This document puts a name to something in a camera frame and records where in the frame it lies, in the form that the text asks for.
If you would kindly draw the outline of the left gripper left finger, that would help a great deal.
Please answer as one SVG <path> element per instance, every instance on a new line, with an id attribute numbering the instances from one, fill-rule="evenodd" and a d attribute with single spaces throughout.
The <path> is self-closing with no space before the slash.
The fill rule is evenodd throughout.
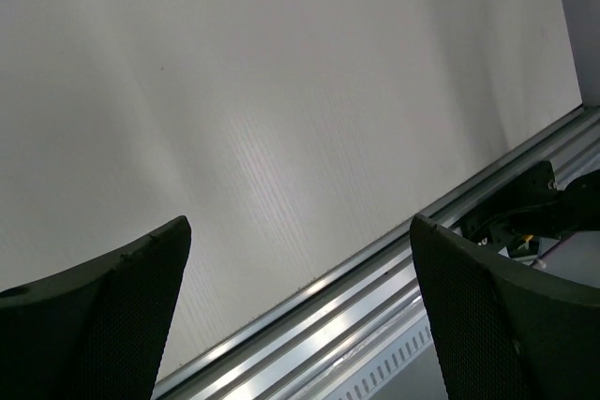
<path id="1" fill-rule="evenodd" d="M 1 293 L 4 399 L 149 399 L 191 248 L 181 215 Z"/>

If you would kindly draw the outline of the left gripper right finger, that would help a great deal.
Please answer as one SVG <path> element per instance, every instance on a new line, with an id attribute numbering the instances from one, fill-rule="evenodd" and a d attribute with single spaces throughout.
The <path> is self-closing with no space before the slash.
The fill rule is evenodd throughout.
<path id="1" fill-rule="evenodd" d="M 451 399 L 596 399 L 599 290 L 416 215 L 412 260 Z"/>

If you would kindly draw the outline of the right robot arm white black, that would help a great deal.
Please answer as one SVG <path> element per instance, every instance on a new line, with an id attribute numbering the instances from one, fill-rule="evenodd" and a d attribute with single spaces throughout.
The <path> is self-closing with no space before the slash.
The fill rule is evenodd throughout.
<path id="1" fill-rule="evenodd" d="M 491 207 L 483 227 L 552 239 L 598 231 L 599 171 L 579 176 L 563 190 L 542 182 L 512 183 Z"/>

